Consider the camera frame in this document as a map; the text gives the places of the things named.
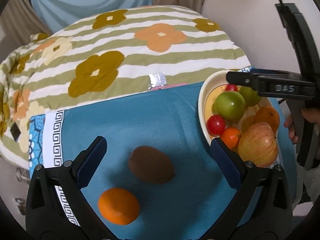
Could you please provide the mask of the person's right hand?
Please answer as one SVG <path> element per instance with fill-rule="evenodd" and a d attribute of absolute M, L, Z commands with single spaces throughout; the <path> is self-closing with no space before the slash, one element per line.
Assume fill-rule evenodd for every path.
<path fill-rule="evenodd" d="M 302 117 L 304 120 L 308 121 L 309 123 L 318 124 L 319 125 L 319 109 L 316 108 L 304 108 L 301 110 Z M 296 144 L 298 142 L 299 136 L 296 132 L 296 128 L 299 125 L 302 125 L 304 121 L 302 121 L 301 118 L 299 120 L 294 120 L 292 118 L 292 115 L 289 115 L 289 117 L 284 122 L 284 127 L 288 129 L 289 131 L 289 139 L 293 144 Z"/>

